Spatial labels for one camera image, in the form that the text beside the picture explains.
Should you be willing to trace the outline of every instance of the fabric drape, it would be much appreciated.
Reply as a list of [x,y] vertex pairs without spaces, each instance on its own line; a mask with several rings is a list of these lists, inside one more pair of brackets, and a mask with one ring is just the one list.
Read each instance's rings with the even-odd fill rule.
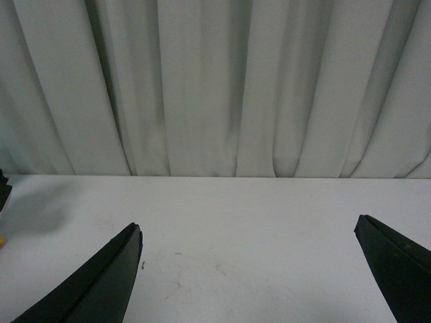
[[0,1],[9,173],[431,178],[431,1]]

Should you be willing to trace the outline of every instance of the white curtain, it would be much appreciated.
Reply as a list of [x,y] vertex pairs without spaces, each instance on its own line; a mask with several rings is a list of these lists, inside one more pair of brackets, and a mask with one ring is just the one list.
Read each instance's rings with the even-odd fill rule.
[[431,178],[431,1],[0,1],[8,173]]

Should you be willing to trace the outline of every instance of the white tabletop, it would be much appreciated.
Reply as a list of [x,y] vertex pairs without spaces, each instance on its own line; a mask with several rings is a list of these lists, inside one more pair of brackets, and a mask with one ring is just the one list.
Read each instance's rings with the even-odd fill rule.
[[354,235],[370,214],[431,247],[430,180],[12,176],[0,322],[127,224],[143,231],[124,322],[395,322]]

